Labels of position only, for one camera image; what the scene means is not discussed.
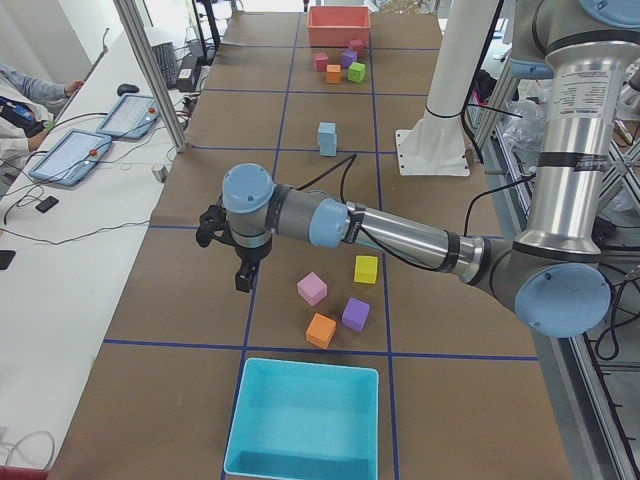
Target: foam block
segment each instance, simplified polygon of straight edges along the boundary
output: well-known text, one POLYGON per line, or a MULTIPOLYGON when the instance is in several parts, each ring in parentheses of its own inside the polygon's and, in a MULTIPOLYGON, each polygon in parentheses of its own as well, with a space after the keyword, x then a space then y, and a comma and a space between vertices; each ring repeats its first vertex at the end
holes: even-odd
POLYGON ((337 152, 337 143, 334 145, 320 145, 320 155, 323 157, 335 157, 337 152))
POLYGON ((313 55, 313 68, 316 72, 326 72, 329 65, 329 57, 326 53, 316 53, 313 55))
POLYGON ((334 333, 336 333, 335 320, 316 313, 307 328, 307 342, 326 350, 334 333))
POLYGON ((357 298, 349 298, 347 306, 342 312, 342 324, 351 330, 361 332, 369 316, 371 306, 357 298))
POLYGON ((297 285, 300 296, 312 307, 327 296, 327 284, 313 272, 300 280, 297 285))
POLYGON ((359 38, 349 41, 349 48, 358 54, 358 58, 364 55, 364 42, 359 38))
POLYGON ((356 60, 358 60, 358 53, 355 50, 347 49, 340 56, 340 65, 342 68, 349 68, 356 60))
POLYGON ((362 83, 364 80, 364 72, 366 67, 363 63, 353 62, 349 66, 349 71, 347 72, 347 79, 350 82, 362 83))
POLYGON ((327 65, 327 83, 340 83, 342 72, 340 65, 327 65))
POLYGON ((334 145, 338 143, 336 124, 332 122, 320 122, 318 126, 318 145, 334 145))
POLYGON ((376 283, 378 278, 378 257, 356 255, 356 268, 353 281, 358 283, 376 283))

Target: tablet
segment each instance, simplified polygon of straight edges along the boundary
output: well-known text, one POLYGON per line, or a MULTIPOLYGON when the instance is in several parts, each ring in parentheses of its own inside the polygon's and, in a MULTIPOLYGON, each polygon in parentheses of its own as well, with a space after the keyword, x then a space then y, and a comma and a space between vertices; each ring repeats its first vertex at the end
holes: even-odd
POLYGON ((111 147, 111 137, 85 130, 69 130, 29 171, 46 183, 75 185, 85 178, 111 147))
POLYGON ((114 140, 142 138, 160 116, 153 97, 125 93, 118 99, 96 132, 114 140))

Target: keyboard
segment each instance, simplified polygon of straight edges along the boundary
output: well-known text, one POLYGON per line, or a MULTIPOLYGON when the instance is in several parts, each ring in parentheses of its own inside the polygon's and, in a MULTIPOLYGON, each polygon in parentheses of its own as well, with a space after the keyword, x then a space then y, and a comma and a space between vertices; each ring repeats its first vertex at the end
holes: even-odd
POLYGON ((178 65, 174 55, 173 43, 161 43, 160 45, 154 45, 151 49, 156 57, 156 62, 167 88, 174 88, 178 77, 178 65))

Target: white desk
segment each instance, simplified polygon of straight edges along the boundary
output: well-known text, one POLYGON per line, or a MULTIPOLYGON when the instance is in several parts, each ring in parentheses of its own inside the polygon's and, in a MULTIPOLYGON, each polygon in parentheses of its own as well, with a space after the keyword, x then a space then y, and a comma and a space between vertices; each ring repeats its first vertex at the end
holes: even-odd
MULTIPOLYGON (((175 40, 154 29, 148 35, 152 44, 175 40)), ((125 35, 59 120, 108 112, 121 83, 150 94, 125 35)), ((171 97, 176 103, 182 94, 172 91, 171 97)), ((102 118, 82 118, 53 130, 41 149, 52 147, 69 128, 95 130, 102 118)), ((155 128, 162 125, 159 121, 155 128)), ((120 157, 150 134, 137 142, 114 142, 104 160, 120 157)), ((171 146, 166 129, 161 129, 147 145, 116 164, 98 165, 72 189, 44 186, 43 198, 53 195, 60 203, 45 215, 34 205, 14 208, 6 228, 59 241, 101 227, 146 221, 162 191, 151 166, 170 164, 171 146)), ((21 175, 9 192, 25 185, 29 182, 21 175)), ((0 202, 0 217, 21 195, 0 202)), ((0 249, 17 252, 9 269, 0 271, 0 432, 7 427, 1 441, 15 443, 30 432, 47 430, 56 440, 57 454, 145 232, 146 226, 131 226, 61 246, 0 234, 0 249)), ((26 456, 14 454, 11 464, 41 467, 49 444, 45 437, 33 437, 20 449, 26 456)), ((5 457, 0 450, 0 464, 5 457)))

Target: brown paper mat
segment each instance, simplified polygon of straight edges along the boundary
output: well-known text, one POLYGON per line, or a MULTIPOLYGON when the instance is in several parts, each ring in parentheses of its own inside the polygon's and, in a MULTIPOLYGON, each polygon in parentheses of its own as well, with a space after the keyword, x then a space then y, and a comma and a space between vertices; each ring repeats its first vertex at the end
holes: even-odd
MULTIPOLYGON (((373 15, 373 72, 337 88, 310 71, 313 50, 292 48, 296 31, 298 47, 306 43, 304 22, 296 14, 232 21, 225 41, 253 46, 221 47, 207 81, 215 90, 202 93, 188 131, 194 147, 175 160, 51 478, 219 478, 245 354, 378 370, 381 479, 395 478, 396 463, 411 480, 569 478, 529 332, 493 299, 393 259, 386 288, 382 266, 375 285, 355 284, 355 255, 372 251, 276 238, 252 302, 233 289, 232 249, 196 245, 198 215, 242 162, 275 168, 277 181, 296 186, 359 150, 348 199, 374 208, 381 200, 387 211, 458 232, 468 201, 487 188, 477 165, 469 178, 404 178, 386 154, 395 130, 424 111, 435 60, 426 49, 441 39, 434 16, 373 15), (337 158, 317 153, 320 121, 338 126, 337 158), (316 308, 295 285, 311 270, 329 285, 316 308), (372 305, 365 330, 338 325, 331 352, 308 353, 312 314, 339 320, 350 296, 372 305), (422 358, 439 355, 448 358, 422 358)), ((314 188, 336 195, 339 173, 314 188)), ((499 234, 488 198, 471 232, 499 234)))
POLYGON ((239 360, 103 345, 49 478, 219 478, 239 360))

